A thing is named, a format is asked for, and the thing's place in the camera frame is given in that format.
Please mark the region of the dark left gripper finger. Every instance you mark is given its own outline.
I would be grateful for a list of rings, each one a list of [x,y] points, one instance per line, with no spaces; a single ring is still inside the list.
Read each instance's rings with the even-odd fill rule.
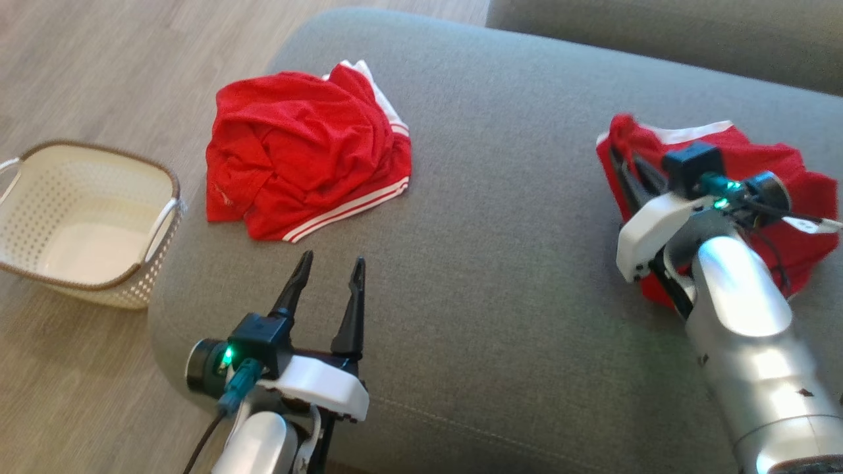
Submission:
[[[331,351],[340,357],[362,357],[366,309],[366,261],[362,256],[356,258],[348,287],[350,297]]]
[[[269,317],[294,321],[299,297],[308,283],[314,259],[313,251],[305,251],[299,259],[292,275],[287,279],[282,292],[273,304]]]

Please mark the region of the red garment with white stripes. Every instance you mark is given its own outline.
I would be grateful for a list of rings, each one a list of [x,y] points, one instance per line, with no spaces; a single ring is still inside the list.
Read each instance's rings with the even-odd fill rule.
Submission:
[[[297,243],[400,196],[409,126],[364,60],[282,71],[220,89],[205,151],[205,215],[249,237]]]

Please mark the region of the red shorts with white waistband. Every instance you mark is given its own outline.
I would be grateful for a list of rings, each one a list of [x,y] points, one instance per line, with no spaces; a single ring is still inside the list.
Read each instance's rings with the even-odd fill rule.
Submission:
[[[626,161],[637,154],[659,169],[666,152],[684,148],[698,140],[720,148],[729,178],[744,180],[763,171],[771,171],[788,189],[792,209],[796,213],[838,218],[837,181],[809,170],[797,148],[786,144],[752,143],[732,121],[663,129],[639,123],[629,114],[621,114],[614,116],[609,131],[597,138],[596,153],[623,221],[630,219],[632,210],[624,201],[620,182],[614,174],[611,151],[619,152]],[[840,242],[837,234],[809,235],[784,223],[772,224],[763,234],[782,256],[792,293],[806,287],[819,262],[829,256]]]

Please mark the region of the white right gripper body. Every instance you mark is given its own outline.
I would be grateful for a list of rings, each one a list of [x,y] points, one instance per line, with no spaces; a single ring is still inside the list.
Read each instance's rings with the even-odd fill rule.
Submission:
[[[647,275],[644,269],[694,213],[713,206],[714,197],[688,200],[666,193],[648,201],[620,229],[617,268],[629,283]]]

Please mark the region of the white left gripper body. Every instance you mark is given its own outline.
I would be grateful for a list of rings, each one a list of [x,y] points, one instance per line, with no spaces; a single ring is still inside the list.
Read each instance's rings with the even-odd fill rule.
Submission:
[[[304,355],[293,355],[276,380],[257,385],[358,422],[367,419],[369,392],[353,374]]]

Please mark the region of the cream perforated laundry basket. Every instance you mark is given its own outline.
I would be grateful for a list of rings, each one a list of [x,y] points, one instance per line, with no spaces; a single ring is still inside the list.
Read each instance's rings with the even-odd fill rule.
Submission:
[[[118,148],[54,140],[0,162],[0,272],[139,310],[182,217],[177,176]]]

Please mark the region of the large grey sofa seat cushion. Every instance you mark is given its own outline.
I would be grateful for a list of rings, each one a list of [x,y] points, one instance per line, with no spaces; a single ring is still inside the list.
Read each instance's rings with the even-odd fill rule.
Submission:
[[[843,0],[489,0],[487,27],[843,97]]]

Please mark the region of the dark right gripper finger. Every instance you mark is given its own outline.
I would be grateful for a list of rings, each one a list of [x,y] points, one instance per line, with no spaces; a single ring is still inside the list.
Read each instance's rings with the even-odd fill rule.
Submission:
[[[634,215],[651,199],[651,193],[641,177],[636,174],[639,171],[638,160],[634,155],[630,159],[624,158],[615,147],[610,147],[609,153],[626,206],[630,215]]]
[[[668,179],[656,166],[650,164],[647,159],[642,158],[639,154],[634,155],[634,164],[645,191],[653,196],[670,192]]]

